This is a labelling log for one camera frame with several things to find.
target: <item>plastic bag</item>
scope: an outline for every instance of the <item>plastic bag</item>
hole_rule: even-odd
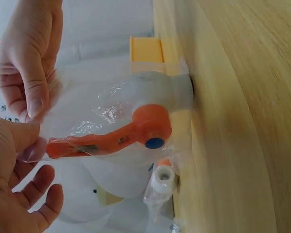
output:
[[[189,151],[191,119],[174,130],[173,117],[193,106],[190,77],[157,72],[157,64],[139,66],[145,71],[111,67],[106,79],[94,79],[88,65],[57,70],[61,93],[41,126],[46,154],[22,160],[96,156],[131,166]]]

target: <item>orange lever handle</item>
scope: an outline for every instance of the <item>orange lever handle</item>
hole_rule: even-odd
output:
[[[138,108],[132,123],[104,135],[51,138],[46,152],[52,159],[61,157],[99,156],[115,153],[135,142],[147,148],[162,147],[172,132],[168,111],[158,104]]]

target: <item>yellow plastic piece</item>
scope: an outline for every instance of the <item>yellow plastic piece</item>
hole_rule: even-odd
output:
[[[163,63],[161,41],[153,37],[130,37],[132,62]]]

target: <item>wooden surface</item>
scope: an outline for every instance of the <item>wooden surface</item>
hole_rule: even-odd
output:
[[[186,233],[291,233],[291,0],[154,0],[164,60],[193,74]]]

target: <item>plastic packaging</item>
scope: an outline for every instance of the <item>plastic packaging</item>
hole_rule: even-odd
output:
[[[177,185],[177,176],[169,160],[160,161],[153,170],[145,191],[144,203],[147,205],[150,218],[156,222],[161,208],[170,200]]]
[[[181,131],[174,130],[172,121],[174,113],[193,106],[189,75],[169,76],[157,71],[126,74],[124,70],[112,70],[111,80],[95,80],[86,65],[57,70],[61,93],[41,126],[41,136],[48,142],[46,154],[22,160],[96,156],[131,166],[190,150],[191,144],[186,142],[191,138],[191,119],[183,119]]]

